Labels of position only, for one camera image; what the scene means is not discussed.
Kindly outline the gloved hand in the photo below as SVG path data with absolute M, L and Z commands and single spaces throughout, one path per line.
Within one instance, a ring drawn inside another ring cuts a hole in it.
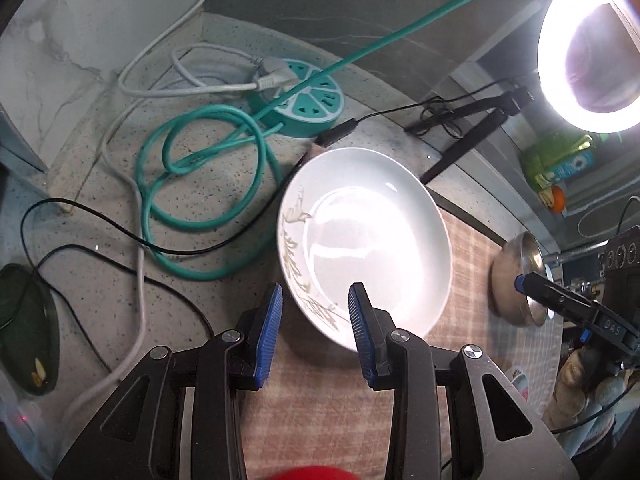
M 601 352 L 594 347 L 582 347 L 567 358 L 542 416 L 550 430 L 581 422 L 589 416 L 589 410 L 601 411 L 624 392 L 624 374 L 605 373 L 601 377 L 601 365 Z

